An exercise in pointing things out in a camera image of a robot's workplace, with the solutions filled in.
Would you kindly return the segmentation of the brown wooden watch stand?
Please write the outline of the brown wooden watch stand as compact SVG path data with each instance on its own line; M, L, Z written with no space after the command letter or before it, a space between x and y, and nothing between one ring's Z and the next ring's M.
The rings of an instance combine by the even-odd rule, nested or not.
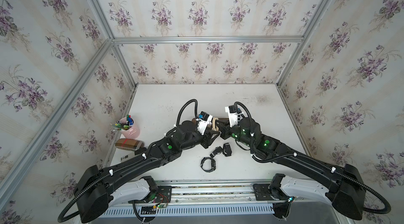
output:
M192 120L191 120L194 124L196 124L197 123L197 119L195 119L195 118L193 118ZM220 121L220 122L223 122L223 123L228 123L229 122L229 119L228 118L221 118L221 117L214 117L213 119L212 119L212 122L215 122L215 121Z

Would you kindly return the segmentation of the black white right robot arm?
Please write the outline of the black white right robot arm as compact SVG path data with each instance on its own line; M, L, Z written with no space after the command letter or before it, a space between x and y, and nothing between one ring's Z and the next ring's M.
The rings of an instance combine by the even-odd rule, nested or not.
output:
M243 118L238 125L218 120L215 126L224 139L233 138L251 148L253 159L258 163L276 163L289 167L325 186L325 198L340 214L362 220L365 194L363 180L358 169L350 164L333 166L294 150L281 141L261 132L260 124L254 124L254 135L250 133L250 121Z

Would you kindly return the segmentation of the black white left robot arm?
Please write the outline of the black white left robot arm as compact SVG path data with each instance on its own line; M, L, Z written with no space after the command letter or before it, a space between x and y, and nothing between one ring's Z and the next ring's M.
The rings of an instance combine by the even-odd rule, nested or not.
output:
M208 148L220 134L212 129L200 133L196 124L184 121L134 158L102 169L96 165L87 168L76 184L74 198L68 204L68 207L76 205L78 208L72 215L80 216L83 224L95 220L107 210L115 199L113 193L120 187L147 171L173 162L184 150L197 145Z

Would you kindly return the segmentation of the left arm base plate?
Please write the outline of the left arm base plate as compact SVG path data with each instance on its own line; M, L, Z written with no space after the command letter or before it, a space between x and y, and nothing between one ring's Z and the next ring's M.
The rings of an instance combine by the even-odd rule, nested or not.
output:
M153 203L155 205L170 203L172 188L172 186L158 186L156 189L152 189L144 199L131 200L129 203Z

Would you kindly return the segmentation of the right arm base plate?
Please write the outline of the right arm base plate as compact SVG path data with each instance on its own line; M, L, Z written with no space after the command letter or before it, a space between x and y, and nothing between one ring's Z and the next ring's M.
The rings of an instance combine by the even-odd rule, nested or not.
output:
M270 184L252 185L256 201L278 200L270 189Z

